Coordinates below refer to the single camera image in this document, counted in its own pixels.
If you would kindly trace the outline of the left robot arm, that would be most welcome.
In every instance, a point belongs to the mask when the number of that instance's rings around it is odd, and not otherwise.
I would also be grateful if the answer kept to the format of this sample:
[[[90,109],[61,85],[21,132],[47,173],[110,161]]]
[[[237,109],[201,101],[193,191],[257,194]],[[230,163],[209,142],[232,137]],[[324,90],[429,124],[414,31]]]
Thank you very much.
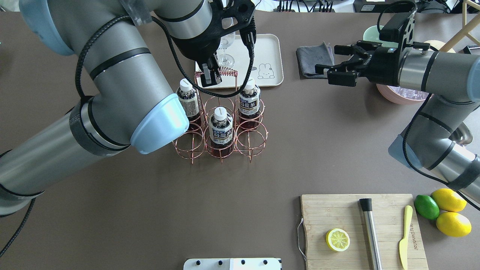
[[[76,54],[74,83],[80,97],[69,112],[1,155],[1,217],[25,206],[26,214],[1,254],[24,227],[36,197],[58,180],[134,146],[149,154],[189,126],[178,96],[151,55],[137,26],[163,29],[202,70],[203,86],[221,82],[216,51],[221,37],[240,31],[254,61],[255,4],[250,0],[21,0],[26,24],[52,51]]]

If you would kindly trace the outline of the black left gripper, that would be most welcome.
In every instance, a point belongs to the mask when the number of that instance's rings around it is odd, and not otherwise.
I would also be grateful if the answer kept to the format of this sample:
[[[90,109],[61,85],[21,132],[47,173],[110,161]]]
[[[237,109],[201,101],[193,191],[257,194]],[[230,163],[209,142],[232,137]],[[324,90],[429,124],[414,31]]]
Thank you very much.
[[[202,87],[222,82],[216,51],[223,36],[238,31],[244,45],[254,48],[257,41],[254,10],[250,0],[231,0],[227,7],[223,7],[221,0],[203,0],[189,18],[173,22],[173,41],[180,52],[205,68]]]

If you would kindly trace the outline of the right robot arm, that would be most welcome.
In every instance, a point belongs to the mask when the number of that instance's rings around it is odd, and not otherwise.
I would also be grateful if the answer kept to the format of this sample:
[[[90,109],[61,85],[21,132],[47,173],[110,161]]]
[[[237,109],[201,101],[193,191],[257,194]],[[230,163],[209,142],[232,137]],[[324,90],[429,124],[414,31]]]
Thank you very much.
[[[452,134],[479,108],[479,56],[430,51],[415,42],[389,48],[360,40],[336,45],[334,53],[350,56],[338,65],[316,64],[329,84],[354,87],[357,78],[372,83],[427,92],[425,102],[389,147],[406,167],[466,195],[479,206],[479,155],[452,140]]]

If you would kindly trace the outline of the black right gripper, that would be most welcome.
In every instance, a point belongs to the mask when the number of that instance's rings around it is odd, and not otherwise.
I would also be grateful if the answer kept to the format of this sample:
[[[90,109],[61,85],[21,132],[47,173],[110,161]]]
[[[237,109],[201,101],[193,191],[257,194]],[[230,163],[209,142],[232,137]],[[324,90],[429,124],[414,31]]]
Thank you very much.
[[[316,74],[326,73],[328,83],[343,87],[355,87],[358,77],[365,77],[374,84],[399,86],[402,50],[383,47],[381,42],[357,41],[351,45],[335,45],[334,54],[353,56],[336,65],[316,64]]]

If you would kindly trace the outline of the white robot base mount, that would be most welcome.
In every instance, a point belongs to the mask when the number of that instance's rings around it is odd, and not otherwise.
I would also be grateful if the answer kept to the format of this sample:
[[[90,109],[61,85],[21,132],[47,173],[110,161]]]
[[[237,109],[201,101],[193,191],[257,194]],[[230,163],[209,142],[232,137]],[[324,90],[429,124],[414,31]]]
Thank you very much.
[[[280,258],[191,258],[184,270],[281,270]]]

